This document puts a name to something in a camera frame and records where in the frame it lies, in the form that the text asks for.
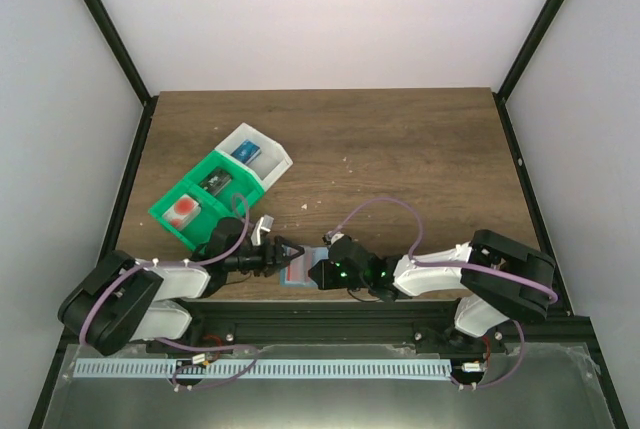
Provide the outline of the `blue leather card holder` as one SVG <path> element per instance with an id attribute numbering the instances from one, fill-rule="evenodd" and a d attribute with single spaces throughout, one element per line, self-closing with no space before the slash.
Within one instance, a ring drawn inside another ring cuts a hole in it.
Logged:
<path id="1" fill-rule="evenodd" d="M 317 284 L 310 279 L 308 271 L 319 261 L 328 256 L 325 246 L 304 246 L 304 253 L 295 257 L 280 271 L 280 285 L 284 287 L 316 288 Z"/>

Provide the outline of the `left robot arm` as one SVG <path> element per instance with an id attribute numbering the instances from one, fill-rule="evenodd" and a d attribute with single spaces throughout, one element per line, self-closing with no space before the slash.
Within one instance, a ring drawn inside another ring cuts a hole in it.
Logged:
<path id="1" fill-rule="evenodd" d="M 256 224 L 225 217 L 209 240 L 177 262 L 136 259 L 114 250 L 61 303 L 57 318 L 81 344 L 110 356 L 128 343 L 184 336 L 195 316 L 180 301 L 203 299 L 233 272 L 270 277 L 296 262 L 305 248 L 271 237 L 272 219 Z"/>

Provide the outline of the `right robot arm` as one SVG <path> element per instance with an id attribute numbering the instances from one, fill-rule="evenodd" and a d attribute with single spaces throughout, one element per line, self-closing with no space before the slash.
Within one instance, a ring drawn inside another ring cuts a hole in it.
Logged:
<path id="1" fill-rule="evenodd" d="M 446 251 L 379 257 L 340 233 L 328 255 L 308 270 L 320 290 L 365 290 L 384 302 L 435 291 L 467 290 L 453 316 L 453 329 L 480 338 L 508 321 L 537 324 L 559 299 L 552 288 L 550 256 L 488 229 Z"/>

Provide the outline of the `black card stack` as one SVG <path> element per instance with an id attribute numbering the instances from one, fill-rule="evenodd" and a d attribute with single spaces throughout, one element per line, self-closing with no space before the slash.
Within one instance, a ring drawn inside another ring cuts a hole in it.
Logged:
<path id="1" fill-rule="evenodd" d="M 231 181 L 231 174 L 224 168 L 217 167 L 200 181 L 199 186 L 211 196 L 217 196 Z"/>

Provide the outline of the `blue VIP card stack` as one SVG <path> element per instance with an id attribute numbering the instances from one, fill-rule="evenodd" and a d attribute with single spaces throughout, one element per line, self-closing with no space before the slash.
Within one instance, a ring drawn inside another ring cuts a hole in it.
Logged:
<path id="1" fill-rule="evenodd" d="M 261 148 L 249 139 L 244 140 L 231 153 L 231 156 L 242 164 L 248 165 L 261 155 Z"/>

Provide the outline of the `red white card stack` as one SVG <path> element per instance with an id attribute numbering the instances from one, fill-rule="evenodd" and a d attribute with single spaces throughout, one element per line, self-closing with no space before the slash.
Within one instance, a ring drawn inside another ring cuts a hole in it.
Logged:
<path id="1" fill-rule="evenodd" d="M 200 203 L 190 195 L 184 194 L 164 212 L 162 218 L 177 231 L 182 231 L 200 212 Z"/>

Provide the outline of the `green plastic bin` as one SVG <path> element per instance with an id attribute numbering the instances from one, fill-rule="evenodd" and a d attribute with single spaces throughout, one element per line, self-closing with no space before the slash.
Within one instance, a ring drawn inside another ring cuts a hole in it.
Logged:
<path id="1" fill-rule="evenodd" d="M 180 181 L 149 209 L 149 214 L 188 249 L 209 241 L 230 210 L 197 184 Z"/>
<path id="2" fill-rule="evenodd" d="M 241 215 L 245 214 L 242 203 L 233 201 L 235 194 L 241 194 L 252 207 L 265 193 L 247 168 L 218 151 L 209 153 L 182 181 L 187 184 L 187 193 L 199 202 L 203 211 L 216 219 L 233 216 L 235 209 Z"/>

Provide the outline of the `white plastic bin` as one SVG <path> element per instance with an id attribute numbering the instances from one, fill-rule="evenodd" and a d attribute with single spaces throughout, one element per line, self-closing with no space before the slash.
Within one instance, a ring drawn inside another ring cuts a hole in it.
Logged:
<path id="1" fill-rule="evenodd" d="M 261 148 L 261 155 L 245 165 L 231 156 L 244 140 L 249 139 Z M 293 166 L 293 161 L 284 147 L 247 123 L 241 123 L 226 138 L 215 146 L 215 150 L 239 164 L 257 180 L 267 192 Z"/>

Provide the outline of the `green plastic bin front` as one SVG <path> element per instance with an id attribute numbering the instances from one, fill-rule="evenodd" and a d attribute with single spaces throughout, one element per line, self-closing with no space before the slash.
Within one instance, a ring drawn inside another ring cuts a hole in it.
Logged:
<path id="1" fill-rule="evenodd" d="M 188 249 L 209 241 L 230 210 L 197 184 L 180 181 L 149 209 L 149 214 Z"/>

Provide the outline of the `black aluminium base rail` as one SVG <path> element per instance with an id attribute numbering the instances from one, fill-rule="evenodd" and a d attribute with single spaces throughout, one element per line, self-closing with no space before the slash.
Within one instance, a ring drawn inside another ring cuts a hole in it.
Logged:
<path id="1" fill-rule="evenodd" d="M 457 301 L 396 303 L 187 302 L 192 321 L 177 341 L 270 344 L 417 344 L 423 352 L 460 353 L 446 343 Z"/>

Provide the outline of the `left black frame post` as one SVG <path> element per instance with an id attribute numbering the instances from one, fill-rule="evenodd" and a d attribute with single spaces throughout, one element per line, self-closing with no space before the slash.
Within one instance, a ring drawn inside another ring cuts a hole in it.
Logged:
<path id="1" fill-rule="evenodd" d="M 138 100 L 143 106 L 148 106 L 153 97 L 143 82 L 104 3 L 102 0 L 83 0 L 83 2 Z"/>

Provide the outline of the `black frame post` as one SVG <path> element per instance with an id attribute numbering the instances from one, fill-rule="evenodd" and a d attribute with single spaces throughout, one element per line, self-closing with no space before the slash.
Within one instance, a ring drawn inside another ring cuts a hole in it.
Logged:
<path id="1" fill-rule="evenodd" d="M 83 2 L 138 100 L 143 106 L 148 106 L 153 97 L 143 82 L 104 3 L 102 0 L 83 0 Z"/>
<path id="2" fill-rule="evenodd" d="M 551 27 L 556 15 L 565 0 L 545 0 L 538 16 L 529 30 L 520 50 L 509 68 L 496 95 L 500 100 L 508 100 L 514 92 L 518 82 L 534 54 L 542 43 L 547 31 Z"/>

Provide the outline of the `right black frame post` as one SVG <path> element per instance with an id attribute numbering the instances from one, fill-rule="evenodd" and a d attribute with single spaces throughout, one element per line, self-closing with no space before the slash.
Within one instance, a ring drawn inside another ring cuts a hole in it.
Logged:
<path id="1" fill-rule="evenodd" d="M 496 95 L 500 100 L 508 100 L 514 92 L 518 82 L 534 54 L 542 43 L 547 31 L 551 27 L 556 15 L 565 0 L 545 0 L 538 16 L 529 30 L 520 50 L 509 68 Z"/>

